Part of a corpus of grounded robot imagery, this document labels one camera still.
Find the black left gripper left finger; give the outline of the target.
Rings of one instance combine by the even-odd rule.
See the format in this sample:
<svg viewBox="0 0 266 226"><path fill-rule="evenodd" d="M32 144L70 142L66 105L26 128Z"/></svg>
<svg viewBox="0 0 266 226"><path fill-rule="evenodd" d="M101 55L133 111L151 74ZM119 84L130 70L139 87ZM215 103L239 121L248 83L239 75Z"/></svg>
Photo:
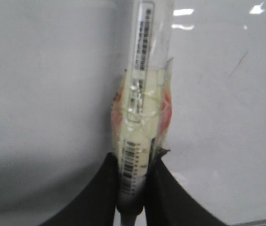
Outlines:
<svg viewBox="0 0 266 226"><path fill-rule="evenodd" d="M108 153L88 185L43 226L112 226L118 188L117 159Z"/></svg>

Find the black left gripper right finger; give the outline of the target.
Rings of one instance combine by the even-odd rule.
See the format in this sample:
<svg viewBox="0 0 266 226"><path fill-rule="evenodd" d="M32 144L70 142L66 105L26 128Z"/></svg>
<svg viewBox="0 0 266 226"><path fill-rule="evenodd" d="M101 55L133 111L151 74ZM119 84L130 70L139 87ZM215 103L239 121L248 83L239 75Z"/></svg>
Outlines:
<svg viewBox="0 0 266 226"><path fill-rule="evenodd" d="M159 150L147 174L144 207L148 226L224 226L202 207L172 176Z"/></svg>

